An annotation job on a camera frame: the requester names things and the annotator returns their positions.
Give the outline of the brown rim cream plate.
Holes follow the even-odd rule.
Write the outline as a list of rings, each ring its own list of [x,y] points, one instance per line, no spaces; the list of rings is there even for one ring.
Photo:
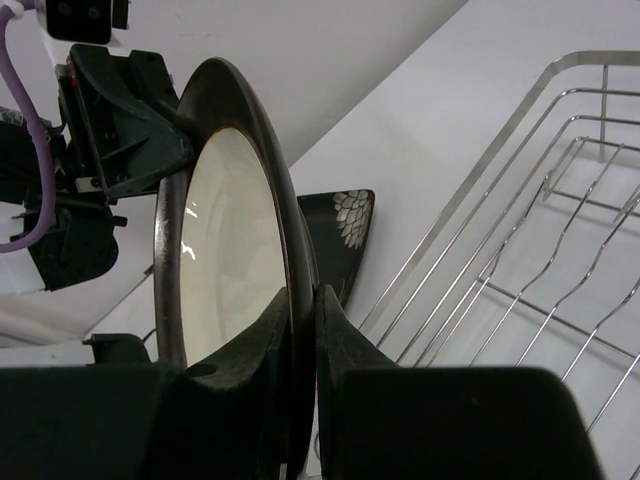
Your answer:
[[[179,101],[175,126],[194,160],[162,180],[156,203],[154,301],[158,356],[190,387],[182,451],[192,460],[209,392],[187,367],[248,328],[277,291],[290,302],[289,472],[304,471],[314,397],[316,268],[277,136],[256,93],[229,61],[203,62]]]

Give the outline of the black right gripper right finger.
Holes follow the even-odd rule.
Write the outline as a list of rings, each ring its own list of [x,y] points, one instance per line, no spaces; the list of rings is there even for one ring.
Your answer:
[[[337,479],[342,469],[342,377],[350,370],[395,368],[397,364],[349,321],[328,284],[320,285],[316,291],[314,327],[319,460],[322,476]]]

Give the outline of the black square floral plate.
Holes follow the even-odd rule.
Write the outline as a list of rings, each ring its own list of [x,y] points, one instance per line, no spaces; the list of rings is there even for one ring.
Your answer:
[[[301,195],[318,280],[348,305],[364,257],[375,206],[371,189]]]

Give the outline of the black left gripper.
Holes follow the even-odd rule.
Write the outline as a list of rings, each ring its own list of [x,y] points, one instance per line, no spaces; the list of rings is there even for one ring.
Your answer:
[[[193,157],[190,139],[170,122],[170,74],[160,54],[76,44],[56,77],[61,124],[44,126],[53,221],[28,249],[45,291],[107,273],[119,253],[115,230],[127,224],[112,206],[156,192]]]

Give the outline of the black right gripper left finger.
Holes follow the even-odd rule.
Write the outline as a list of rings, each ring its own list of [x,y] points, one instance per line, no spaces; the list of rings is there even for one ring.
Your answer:
[[[186,368],[209,392],[192,452],[210,479],[284,479],[292,387],[290,302],[281,288],[258,318]]]

